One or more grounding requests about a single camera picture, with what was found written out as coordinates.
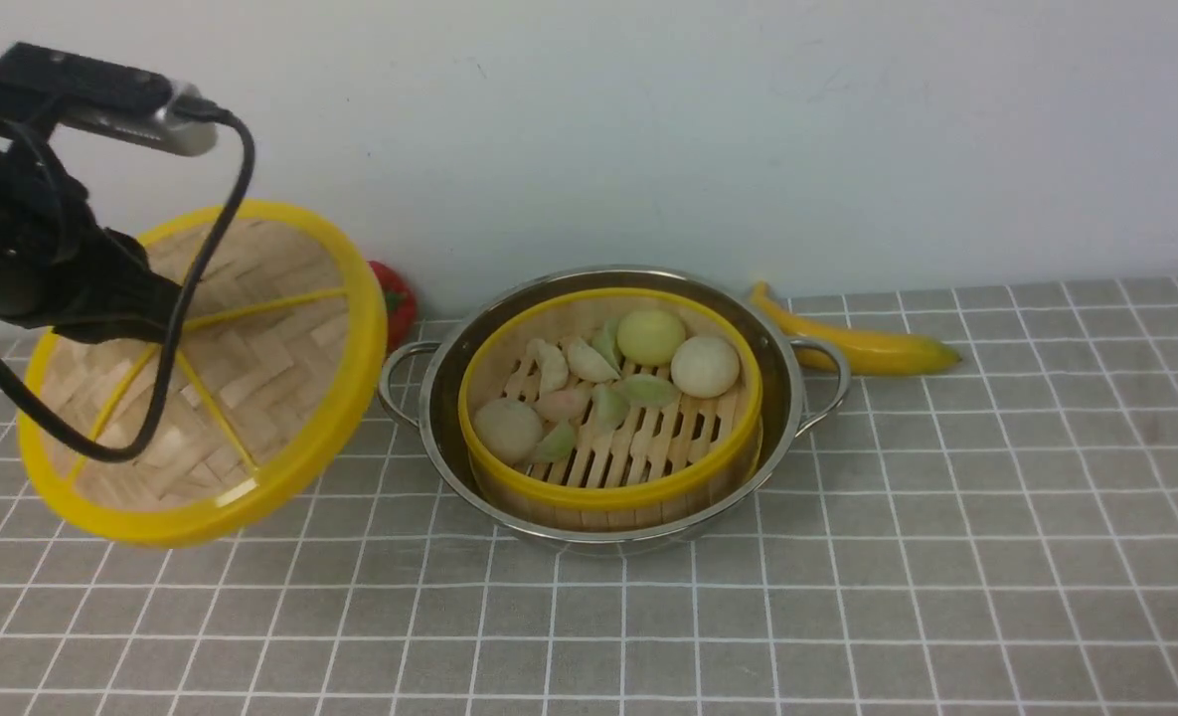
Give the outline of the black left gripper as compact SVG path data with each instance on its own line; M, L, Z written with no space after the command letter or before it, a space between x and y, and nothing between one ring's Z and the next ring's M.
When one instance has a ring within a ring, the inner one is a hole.
M82 344L163 344L181 289L155 273L143 244L102 227L87 192L0 150L0 320Z

